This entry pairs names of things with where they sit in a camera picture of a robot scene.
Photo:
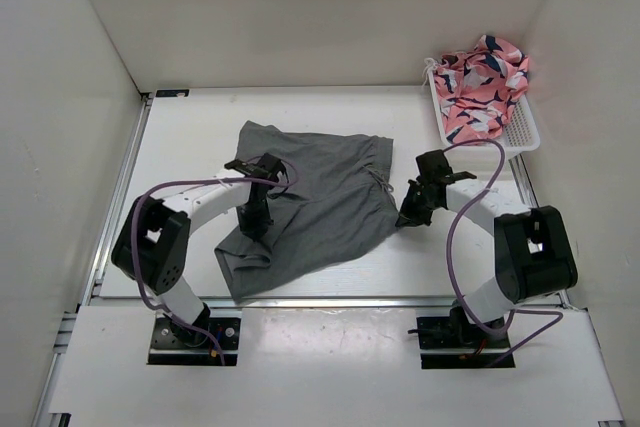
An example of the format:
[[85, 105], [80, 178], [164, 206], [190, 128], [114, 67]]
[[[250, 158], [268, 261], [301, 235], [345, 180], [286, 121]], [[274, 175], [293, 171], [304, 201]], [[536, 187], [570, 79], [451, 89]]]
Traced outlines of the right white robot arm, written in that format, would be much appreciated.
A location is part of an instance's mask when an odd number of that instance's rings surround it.
[[[454, 212], [445, 241], [449, 280], [456, 296], [449, 313], [449, 334], [470, 347], [484, 334], [502, 336], [521, 304], [576, 285], [578, 272], [561, 213], [553, 206], [532, 208], [512, 201], [462, 172], [440, 178], [422, 176], [409, 182], [398, 227], [431, 224], [439, 209]], [[468, 219], [493, 238], [494, 274], [475, 291], [464, 294], [453, 264], [455, 230]]]

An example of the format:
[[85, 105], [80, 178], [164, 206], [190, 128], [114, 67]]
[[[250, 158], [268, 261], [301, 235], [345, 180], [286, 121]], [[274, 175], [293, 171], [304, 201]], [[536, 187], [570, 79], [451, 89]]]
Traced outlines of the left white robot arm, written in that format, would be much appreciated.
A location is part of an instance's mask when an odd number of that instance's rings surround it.
[[269, 191], [287, 190], [286, 163], [269, 153], [234, 159], [208, 180], [171, 181], [134, 200], [110, 255], [111, 263], [136, 282], [147, 307], [169, 319], [173, 334], [188, 347], [212, 338], [210, 310], [184, 279], [190, 236], [235, 208], [240, 232], [265, 235], [272, 220]]

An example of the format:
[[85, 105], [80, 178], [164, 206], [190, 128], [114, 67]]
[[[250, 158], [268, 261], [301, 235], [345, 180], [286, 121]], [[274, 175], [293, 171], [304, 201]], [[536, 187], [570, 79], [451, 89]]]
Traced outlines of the grey shorts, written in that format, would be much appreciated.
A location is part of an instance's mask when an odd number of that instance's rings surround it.
[[234, 229], [215, 248], [234, 300], [362, 257], [396, 232], [392, 139], [282, 132], [246, 122], [237, 157], [264, 153], [291, 163], [299, 179], [270, 201], [273, 224], [260, 240]]

